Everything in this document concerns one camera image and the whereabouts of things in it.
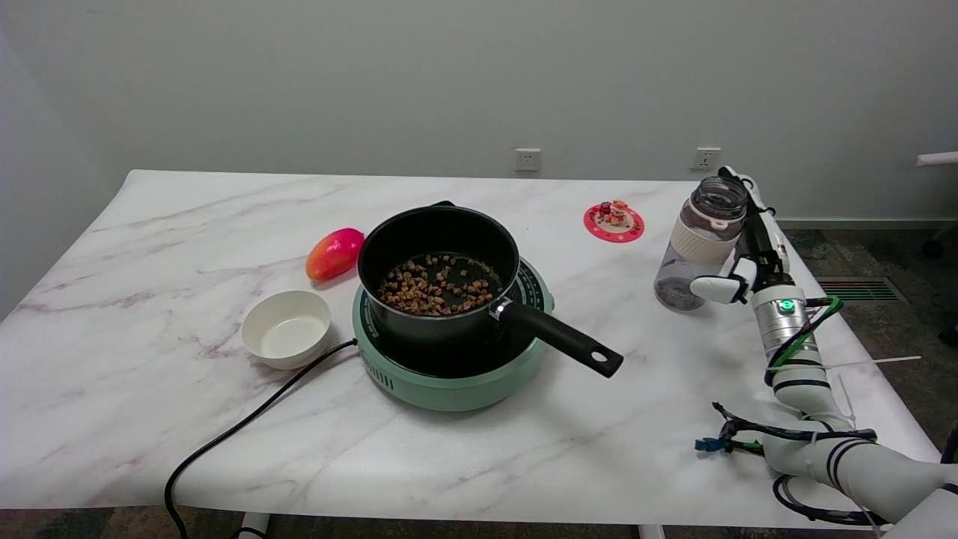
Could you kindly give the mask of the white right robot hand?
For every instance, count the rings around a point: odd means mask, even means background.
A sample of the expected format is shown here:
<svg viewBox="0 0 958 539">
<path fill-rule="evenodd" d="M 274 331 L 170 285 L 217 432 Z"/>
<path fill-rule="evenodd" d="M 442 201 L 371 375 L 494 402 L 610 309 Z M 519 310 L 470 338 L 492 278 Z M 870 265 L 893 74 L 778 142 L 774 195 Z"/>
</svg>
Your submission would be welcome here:
<svg viewBox="0 0 958 539">
<path fill-rule="evenodd" d="M 718 176 L 735 181 L 747 191 L 745 221 L 729 272 L 692 279 L 690 291 L 710 302 L 746 304 L 756 291 L 791 285 L 790 261 L 784 233 L 775 221 L 775 208 L 764 204 L 756 182 L 749 175 L 722 166 L 718 168 Z"/>
</svg>

